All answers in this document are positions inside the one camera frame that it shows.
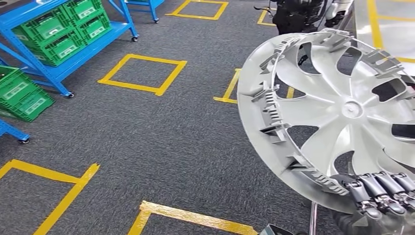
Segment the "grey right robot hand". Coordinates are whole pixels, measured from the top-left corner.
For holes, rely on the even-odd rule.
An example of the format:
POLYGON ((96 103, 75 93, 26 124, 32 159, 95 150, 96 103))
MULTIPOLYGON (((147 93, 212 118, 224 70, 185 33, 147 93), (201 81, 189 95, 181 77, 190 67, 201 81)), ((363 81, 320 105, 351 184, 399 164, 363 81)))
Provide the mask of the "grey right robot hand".
POLYGON ((365 173, 343 181, 356 207, 347 235, 413 235, 415 183, 405 173, 365 173))

